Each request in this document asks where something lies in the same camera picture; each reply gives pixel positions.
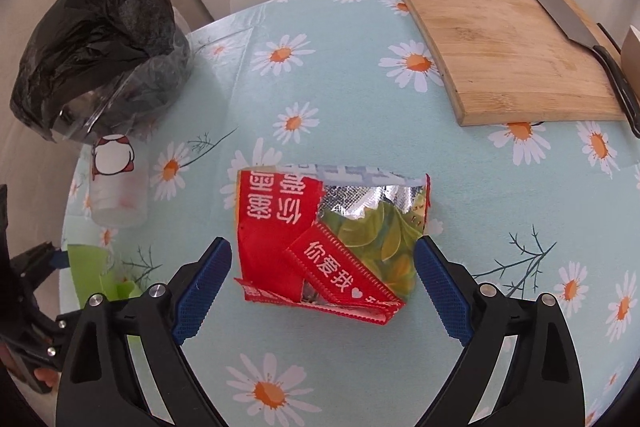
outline light blue tablecloth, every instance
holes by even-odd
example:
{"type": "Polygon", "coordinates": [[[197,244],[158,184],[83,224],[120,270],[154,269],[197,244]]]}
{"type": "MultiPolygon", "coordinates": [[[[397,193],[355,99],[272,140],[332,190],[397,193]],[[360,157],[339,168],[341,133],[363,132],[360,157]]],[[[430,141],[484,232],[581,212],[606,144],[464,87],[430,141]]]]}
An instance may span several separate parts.
{"type": "MultiPolygon", "coordinates": [[[[399,1],[277,0],[196,31],[193,76],[152,138],[148,222],[119,231],[92,223],[84,152],[64,241],[106,244],[139,265],[132,274],[146,273],[146,287],[168,281],[217,235],[235,246],[239,168],[427,172],[429,232],[449,260],[505,293],[513,285],[515,296],[558,296],[593,421],[640,355],[640,321],[631,321],[640,270],[638,141],[614,122],[459,127],[399,1]]],[[[231,275],[238,274],[236,259],[231,275]]],[[[381,327],[248,303],[231,277],[184,344],[232,427],[414,425],[461,350],[420,284],[381,327]]],[[[508,339],[479,413],[492,407],[512,350],[508,339]]],[[[152,400],[152,407],[159,406],[152,400]]]]}

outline blue gripper pad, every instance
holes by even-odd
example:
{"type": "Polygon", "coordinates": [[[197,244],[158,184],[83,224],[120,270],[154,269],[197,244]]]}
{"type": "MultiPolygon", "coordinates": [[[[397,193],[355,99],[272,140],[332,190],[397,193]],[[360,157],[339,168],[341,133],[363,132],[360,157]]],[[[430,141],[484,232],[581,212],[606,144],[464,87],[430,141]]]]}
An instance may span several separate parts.
{"type": "Polygon", "coordinates": [[[196,336],[230,269],[231,245],[220,241],[176,306],[172,331],[176,344],[196,336]]]}
{"type": "Polygon", "coordinates": [[[447,269],[424,238],[415,243],[414,264],[450,337],[466,346],[473,337],[471,309],[447,269]]]}

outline garbage bag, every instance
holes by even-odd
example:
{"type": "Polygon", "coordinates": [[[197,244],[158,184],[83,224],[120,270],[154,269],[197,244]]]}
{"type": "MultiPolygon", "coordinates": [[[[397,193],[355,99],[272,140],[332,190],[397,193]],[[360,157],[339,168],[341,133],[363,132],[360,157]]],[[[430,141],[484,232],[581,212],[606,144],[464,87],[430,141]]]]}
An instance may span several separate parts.
{"type": "Polygon", "coordinates": [[[192,63],[171,0],[57,0],[34,29],[10,101],[47,140],[144,134],[192,63]]]}

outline cleaver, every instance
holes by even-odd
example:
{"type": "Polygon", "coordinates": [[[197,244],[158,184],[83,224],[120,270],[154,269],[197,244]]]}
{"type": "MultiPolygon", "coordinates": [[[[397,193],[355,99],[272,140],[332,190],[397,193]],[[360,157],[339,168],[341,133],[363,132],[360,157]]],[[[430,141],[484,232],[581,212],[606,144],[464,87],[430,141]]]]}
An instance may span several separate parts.
{"type": "Polygon", "coordinates": [[[618,63],[609,54],[604,46],[601,46],[596,37],[589,31],[580,17],[571,9],[564,0],[537,0],[551,18],[560,27],[567,38],[591,51],[607,72],[609,82],[616,94],[620,107],[625,112],[631,131],[640,138],[640,105],[631,85],[625,78],[618,63]]]}

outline metal screw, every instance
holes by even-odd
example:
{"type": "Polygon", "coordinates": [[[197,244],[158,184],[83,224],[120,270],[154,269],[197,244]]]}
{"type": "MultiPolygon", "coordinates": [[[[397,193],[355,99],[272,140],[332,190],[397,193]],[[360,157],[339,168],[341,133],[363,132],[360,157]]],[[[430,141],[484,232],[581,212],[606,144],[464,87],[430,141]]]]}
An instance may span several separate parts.
{"type": "Polygon", "coordinates": [[[151,288],[149,288],[149,295],[151,295],[153,298],[162,297],[164,295],[164,292],[166,292],[164,284],[154,284],[153,286],[151,286],[151,288]]]}
{"type": "Polygon", "coordinates": [[[91,297],[89,297],[89,306],[99,306],[100,304],[102,304],[102,300],[103,297],[99,293],[91,295],[91,297]]]}
{"type": "Polygon", "coordinates": [[[556,298],[553,295],[551,295],[551,293],[545,293],[542,296],[542,303],[547,306],[555,306],[556,298]]]}
{"type": "Polygon", "coordinates": [[[493,284],[485,283],[480,286],[480,293],[485,297],[495,297],[498,295],[498,290],[493,284]]]}

